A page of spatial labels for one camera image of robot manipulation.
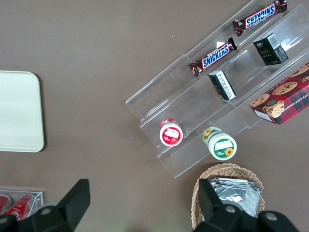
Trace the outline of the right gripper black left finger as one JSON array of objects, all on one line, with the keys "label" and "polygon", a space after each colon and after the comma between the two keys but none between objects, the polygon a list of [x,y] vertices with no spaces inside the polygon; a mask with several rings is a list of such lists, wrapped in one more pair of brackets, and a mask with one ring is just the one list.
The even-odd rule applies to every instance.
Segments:
[{"label": "right gripper black left finger", "polygon": [[90,206],[88,179],[80,179],[57,205],[39,209],[17,221],[13,215],[0,217],[2,232],[73,232]]}]

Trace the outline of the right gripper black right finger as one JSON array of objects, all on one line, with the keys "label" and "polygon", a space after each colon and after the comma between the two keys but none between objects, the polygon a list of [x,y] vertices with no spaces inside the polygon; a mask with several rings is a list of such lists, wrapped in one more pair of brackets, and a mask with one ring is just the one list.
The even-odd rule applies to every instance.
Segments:
[{"label": "right gripper black right finger", "polygon": [[199,180],[199,204],[204,216],[196,232],[297,232],[299,229],[282,213],[263,211],[257,218],[231,204],[223,204],[209,180]]}]

